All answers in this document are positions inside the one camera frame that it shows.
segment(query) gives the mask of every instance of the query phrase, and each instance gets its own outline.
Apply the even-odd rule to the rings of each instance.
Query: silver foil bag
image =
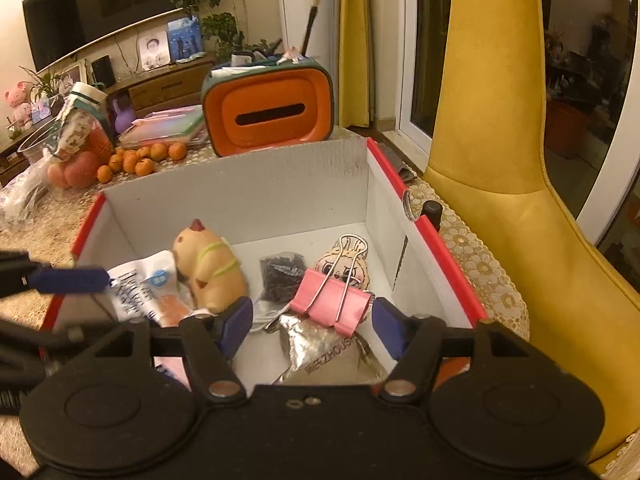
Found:
[[[279,325],[290,367],[276,383],[375,384],[386,378],[386,370],[357,332],[345,337],[292,312],[282,314]]]

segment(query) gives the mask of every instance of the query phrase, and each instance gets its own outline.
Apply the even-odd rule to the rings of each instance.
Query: yellow leather chair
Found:
[[[487,244],[529,307],[530,341],[596,391],[598,473],[640,428],[640,296],[582,236],[543,156],[540,0],[451,0],[425,179]]]

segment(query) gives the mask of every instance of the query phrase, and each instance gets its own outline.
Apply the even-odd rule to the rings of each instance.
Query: cardboard box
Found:
[[[369,243],[369,290],[408,315],[469,327],[486,316],[484,309],[428,220],[408,218],[405,191],[371,139],[250,152],[110,187],[98,196],[72,252],[78,264],[110,269],[170,249],[177,234],[199,218],[231,244],[256,300],[261,257],[295,251],[311,267],[342,234],[354,233]],[[105,317],[89,297],[57,296],[44,326]],[[358,332],[391,370],[395,362],[370,317]],[[277,334],[249,335],[234,360],[247,388],[273,381],[286,367]]]

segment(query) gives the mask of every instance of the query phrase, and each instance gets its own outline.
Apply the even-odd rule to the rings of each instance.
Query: pink bear figurine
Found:
[[[20,82],[8,92],[4,93],[4,98],[9,106],[14,109],[12,119],[17,126],[28,130],[31,128],[31,88],[33,85],[27,82]]]

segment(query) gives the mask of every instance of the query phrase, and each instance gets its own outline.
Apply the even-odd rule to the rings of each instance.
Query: television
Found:
[[[170,0],[22,0],[36,70],[133,23],[174,10]]]

